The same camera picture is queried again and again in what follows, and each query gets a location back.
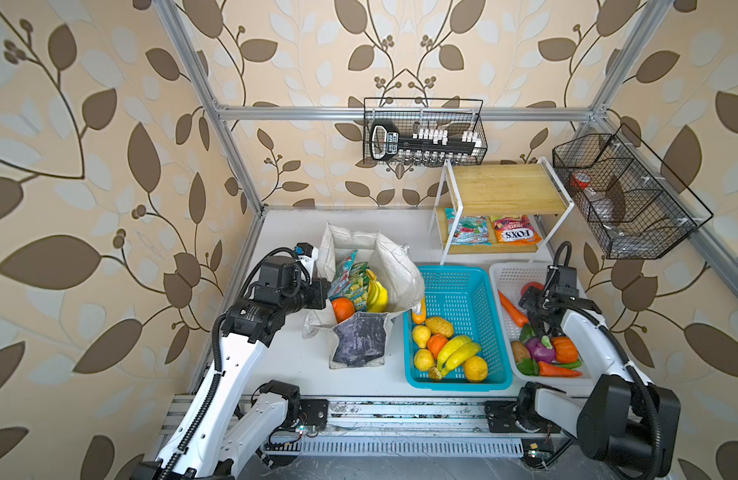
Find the round orange bell pepper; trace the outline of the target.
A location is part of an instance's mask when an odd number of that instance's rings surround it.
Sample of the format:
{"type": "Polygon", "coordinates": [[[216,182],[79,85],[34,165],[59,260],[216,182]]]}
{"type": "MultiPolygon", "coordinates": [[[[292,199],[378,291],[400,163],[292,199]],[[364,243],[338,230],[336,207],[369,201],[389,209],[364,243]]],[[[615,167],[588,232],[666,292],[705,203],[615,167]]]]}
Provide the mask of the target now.
{"type": "Polygon", "coordinates": [[[342,323],[356,313],[354,303],[345,297],[338,297],[331,301],[337,323],[342,323]]]}

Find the yellow green banana bunch back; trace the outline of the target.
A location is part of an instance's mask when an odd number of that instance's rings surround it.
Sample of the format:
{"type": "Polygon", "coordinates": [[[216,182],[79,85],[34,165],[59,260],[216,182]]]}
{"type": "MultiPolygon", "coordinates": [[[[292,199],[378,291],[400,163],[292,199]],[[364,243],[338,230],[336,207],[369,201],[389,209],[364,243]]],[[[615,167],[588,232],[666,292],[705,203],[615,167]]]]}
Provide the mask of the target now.
{"type": "Polygon", "coordinates": [[[389,303],[388,290],[379,282],[376,274],[368,269],[366,271],[370,282],[367,297],[367,311],[371,313],[382,313],[389,303]]]}

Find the teal candy bag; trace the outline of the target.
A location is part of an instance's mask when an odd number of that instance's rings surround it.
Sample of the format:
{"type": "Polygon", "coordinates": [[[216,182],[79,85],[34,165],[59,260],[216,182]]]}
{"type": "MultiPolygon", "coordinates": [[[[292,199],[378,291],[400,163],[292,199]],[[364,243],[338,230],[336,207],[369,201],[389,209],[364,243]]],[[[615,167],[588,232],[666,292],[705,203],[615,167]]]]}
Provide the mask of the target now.
{"type": "Polygon", "coordinates": [[[328,298],[330,300],[334,300],[336,298],[342,297],[344,295],[344,292],[347,290],[348,286],[350,285],[351,279],[351,271],[353,268],[353,265],[356,260],[356,255],[358,251],[353,250],[351,251],[338,265],[336,268],[335,276],[333,280],[331,281],[331,287],[328,292],[328,298]]]}

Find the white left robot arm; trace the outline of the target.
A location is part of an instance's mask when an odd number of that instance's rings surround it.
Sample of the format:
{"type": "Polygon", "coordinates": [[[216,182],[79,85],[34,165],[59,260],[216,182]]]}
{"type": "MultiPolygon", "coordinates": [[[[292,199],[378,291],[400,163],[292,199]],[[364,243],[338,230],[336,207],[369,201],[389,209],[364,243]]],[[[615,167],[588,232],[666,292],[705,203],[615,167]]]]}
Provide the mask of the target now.
{"type": "Polygon", "coordinates": [[[252,268],[212,327],[213,360],[186,415],[157,458],[135,466],[131,478],[237,479],[275,430],[299,422],[300,390],[281,381],[262,385],[251,411],[234,416],[287,317],[326,308],[330,283],[313,274],[318,254],[309,243],[278,247],[252,268]]]}

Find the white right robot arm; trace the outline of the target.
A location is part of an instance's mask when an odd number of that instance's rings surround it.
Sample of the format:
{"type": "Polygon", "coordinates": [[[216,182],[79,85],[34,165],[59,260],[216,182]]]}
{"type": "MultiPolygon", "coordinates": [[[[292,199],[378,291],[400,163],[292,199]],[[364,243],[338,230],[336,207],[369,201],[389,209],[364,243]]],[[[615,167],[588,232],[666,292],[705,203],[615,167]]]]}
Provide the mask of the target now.
{"type": "Polygon", "coordinates": [[[512,344],[529,377],[514,406],[516,424],[536,432],[550,424],[576,441],[590,459],[621,479],[667,476],[681,403],[630,358],[598,305],[580,295],[572,246],[556,250],[541,286],[523,290],[519,307],[535,335],[512,344]]]}

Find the cream Monet print tote bag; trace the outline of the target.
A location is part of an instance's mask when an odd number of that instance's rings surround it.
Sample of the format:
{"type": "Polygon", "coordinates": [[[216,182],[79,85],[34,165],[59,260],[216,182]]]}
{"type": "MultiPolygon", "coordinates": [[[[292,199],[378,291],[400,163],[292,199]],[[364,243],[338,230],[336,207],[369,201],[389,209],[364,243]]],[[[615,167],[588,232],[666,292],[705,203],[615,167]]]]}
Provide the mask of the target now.
{"type": "Polygon", "coordinates": [[[325,309],[305,310],[303,336],[311,338],[326,334],[327,359],[331,369],[382,366],[393,320],[424,298],[425,282],[408,253],[408,247],[379,232],[351,231],[329,224],[318,250],[316,276],[330,282],[337,265],[351,251],[357,250],[355,263],[368,263],[369,269],[388,290],[389,303],[382,313],[356,310],[351,318],[337,323],[332,300],[327,294],[325,309]]]}

